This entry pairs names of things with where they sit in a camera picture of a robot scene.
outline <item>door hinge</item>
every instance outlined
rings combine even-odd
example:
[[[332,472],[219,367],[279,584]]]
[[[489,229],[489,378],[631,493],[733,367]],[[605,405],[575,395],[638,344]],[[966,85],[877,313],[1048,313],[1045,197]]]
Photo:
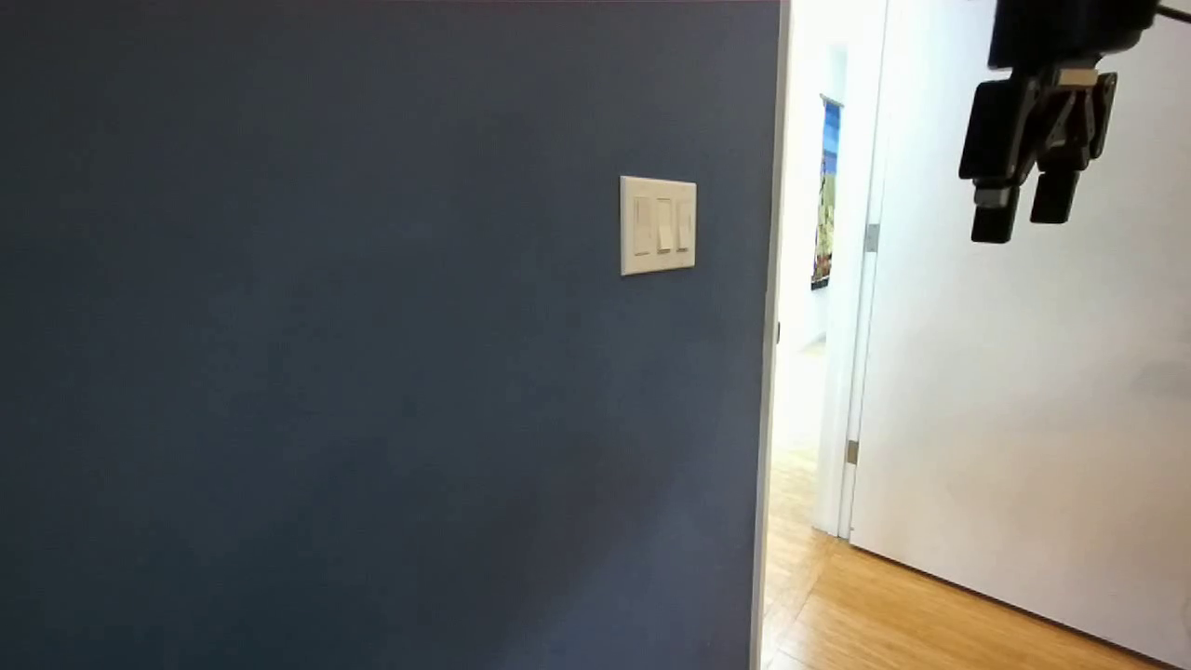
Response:
[[[848,465],[857,465],[858,463],[858,440],[848,440]]]
[[[864,229],[864,255],[877,255],[880,251],[880,224],[868,224]]]

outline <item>doorway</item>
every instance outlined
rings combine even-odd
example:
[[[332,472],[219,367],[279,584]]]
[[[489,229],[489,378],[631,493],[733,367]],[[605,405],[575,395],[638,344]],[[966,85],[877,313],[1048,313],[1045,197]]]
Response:
[[[757,498],[757,659],[781,640],[844,537],[868,209],[874,163],[877,49],[886,0],[788,0],[781,80],[781,209],[772,241],[772,344]]]

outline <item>wall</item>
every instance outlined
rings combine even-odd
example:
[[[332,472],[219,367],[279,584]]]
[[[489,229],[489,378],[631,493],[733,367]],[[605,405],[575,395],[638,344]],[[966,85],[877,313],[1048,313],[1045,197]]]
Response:
[[[744,666],[777,7],[3,4],[0,666]],[[618,177],[704,267],[618,279]]]

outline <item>light switch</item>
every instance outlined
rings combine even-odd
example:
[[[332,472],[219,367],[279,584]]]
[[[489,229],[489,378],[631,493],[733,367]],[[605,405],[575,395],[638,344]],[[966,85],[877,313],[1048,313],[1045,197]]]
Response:
[[[695,267],[695,182],[621,181],[621,275]]]
[[[654,202],[657,255],[668,257],[678,251],[678,215],[668,197]]]

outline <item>wooden floor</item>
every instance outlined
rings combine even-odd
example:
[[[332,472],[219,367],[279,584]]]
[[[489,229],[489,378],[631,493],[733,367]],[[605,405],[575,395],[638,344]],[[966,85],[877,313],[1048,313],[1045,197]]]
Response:
[[[812,530],[813,463],[769,453],[764,670],[1153,666]]]

